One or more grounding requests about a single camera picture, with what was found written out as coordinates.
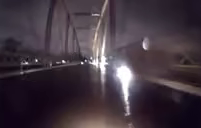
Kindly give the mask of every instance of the night sky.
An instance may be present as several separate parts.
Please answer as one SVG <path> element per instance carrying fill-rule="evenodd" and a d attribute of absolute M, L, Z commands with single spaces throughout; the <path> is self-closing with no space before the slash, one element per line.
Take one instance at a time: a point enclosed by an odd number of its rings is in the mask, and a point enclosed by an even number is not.
<path fill-rule="evenodd" d="M 145 36 L 156 42 L 161 38 L 199 37 L 201 43 L 201 0 L 115 0 L 117 46 L 140 40 Z M 100 11 L 102 0 L 68 0 L 71 12 Z M 14 37 L 24 47 L 42 50 L 49 0 L 0 0 L 0 40 Z M 54 18 L 52 53 L 62 51 L 59 31 L 64 28 L 63 10 Z M 93 19 L 75 18 L 77 26 L 95 24 Z M 78 32 L 83 52 L 90 52 L 91 32 Z"/>

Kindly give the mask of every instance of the asphalt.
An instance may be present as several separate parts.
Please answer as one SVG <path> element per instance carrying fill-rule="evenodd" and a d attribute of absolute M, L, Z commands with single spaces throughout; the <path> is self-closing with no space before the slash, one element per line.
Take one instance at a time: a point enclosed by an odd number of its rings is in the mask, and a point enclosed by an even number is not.
<path fill-rule="evenodd" d="M 138 77 L 126 94 L 90 65 L 0 79 L 0 128 L 201 128 L 201 97 Z"/>

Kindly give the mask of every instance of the guardrail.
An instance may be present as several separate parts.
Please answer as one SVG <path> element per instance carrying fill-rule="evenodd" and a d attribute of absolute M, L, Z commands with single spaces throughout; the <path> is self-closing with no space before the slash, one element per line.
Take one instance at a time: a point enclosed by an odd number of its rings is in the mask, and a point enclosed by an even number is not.
<path fill-rule="evenodd" d="M 52 70 L 55 68 L 62 68 L 68 66 L 75 66 L 80 64 L 80 62 L 66 63 L 66 64 L 56 64 L 52 66 L 44 65 L 25 65 L 25 66 L 11 66 L 11 67 L 0 67 L 0 79 L 8 78 L 12 76 L 25 75 L 29 73 Z"/>

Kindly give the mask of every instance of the distant light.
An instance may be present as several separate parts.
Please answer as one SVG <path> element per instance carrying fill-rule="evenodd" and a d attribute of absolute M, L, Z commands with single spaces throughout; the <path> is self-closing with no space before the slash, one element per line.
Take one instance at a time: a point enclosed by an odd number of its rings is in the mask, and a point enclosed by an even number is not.
<path fill-rule="evenodd" d="M 22 61 L 21 65 L 28 65 L 29 63 L 27 61 Z"/>
<path fill-rule="evenodd" d="M 65 61 L 65 60 L 62 60 L 62 63 L 63 63 L 63 64 L 65 64 L 65 63 L 66 63 L 66 61 Z"/>
<path fill-rule="evenodd" d="M 100 16 L 100 14 L 98 14 L 98 13 L 92 13 L 92 14 L 91 14 L 91 16 L 96 16 L 96 17 L 99 17 L 99 16 Z"/>
<path fill-rule="evenodd" d="M 149 45 L 150 45 L 150 41 L 147 37 L 144 38 L 143 42 L 142 42 L 142 47 L 144 50 L 149 50 Z"/>
<path fill-rule="evenodd" d="M 61 62 L 56 62 L 56 64 L 61 64 Z"/>

